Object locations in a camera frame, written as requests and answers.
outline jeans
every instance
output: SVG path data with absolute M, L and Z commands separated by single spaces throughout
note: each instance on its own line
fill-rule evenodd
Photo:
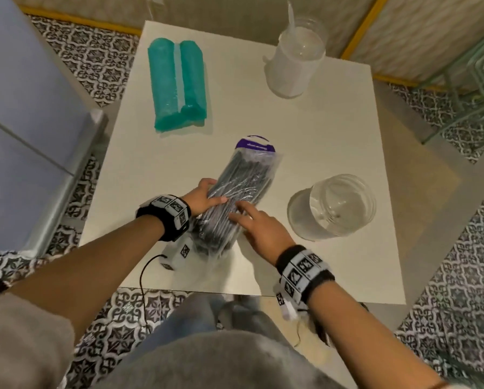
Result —
M 226 302 L 220 294 L 192 294 L 175 309 L 161 325 L 128 354 L 126 365 L 155 348 L 196 333 L 216 331 L 220 318 L 225 329 L 246 330 L 262 334 L 290 347 L 280 330 L 267 314 L 258 310 L 252 297 L 238 297 Z

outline left hand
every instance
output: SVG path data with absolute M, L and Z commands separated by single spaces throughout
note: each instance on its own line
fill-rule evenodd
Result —
M 227 202 L 225 196 L 215 196 L 208 198 L 209 187 L 216 183 L 215 179 L 204 178 L 199 182 L 199 186 L 185 196 L 181 196 L 181 199 L 186 202 L 189 208 L 192 210 L 192 216 L 198 216 L 204 213 L 210 207 L 217 206 Z

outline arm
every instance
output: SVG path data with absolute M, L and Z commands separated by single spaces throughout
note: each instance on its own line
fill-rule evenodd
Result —
M 256 252 L 276 266 L 281 253 L 296 244 L 287 229 L 248 202 L 239 202 L 238 207 L 248 215 L 230 213 L 230 219 L 245 228 Z M 314 289 L 307 304 L 360 387 L 434 389 L 445 385 L 436 372 L 334 281 Z
M 182 197 L 192 215 L 226 202 L 225 197 L 207 198 L 214 183 L 214 179 L 202 179 Z M 164 232 L 158 218 L 141 216 L 40 268 L 9 292 L 69 319 L 77 343 L 107 299 Z

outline right hand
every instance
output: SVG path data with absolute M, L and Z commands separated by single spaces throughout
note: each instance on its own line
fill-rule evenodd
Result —
M 245 201 L 236 203 L 240 213 L 229 213 L 229 219 L 246 230 L 245 237 L 252 248 L 271 265 L 276 266 L 278 257 L 287 248 L 296 245 L 287 229 L 275 217 L 258 210 Z

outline person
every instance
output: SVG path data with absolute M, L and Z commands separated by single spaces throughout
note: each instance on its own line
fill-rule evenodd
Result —
M 227 201 L 207 198 L 215 182 L 203 179 L 181 197 L 191 216 Z M 276 218 L 249 202 L 237 206 L 240 212 L 230 213 L 230 220 L 244 228 L 251 246 L 271 265 L 279 266 L 285 251 L 303 250 Z M 0 295 L 0 389 L 59 385 L 86 328 L 168 232 L 159 217 L 138 216 Z M 305 301 L 359 387 L 446 385 L 332 277 L 318 283 Z M 294 351 L 263 312 L 243 302 L 229 304 L 219 296 L 193 294 L 96 389 L 340 387 Z M 218 315 L 226 311 L 233 330 L 216 331 Z

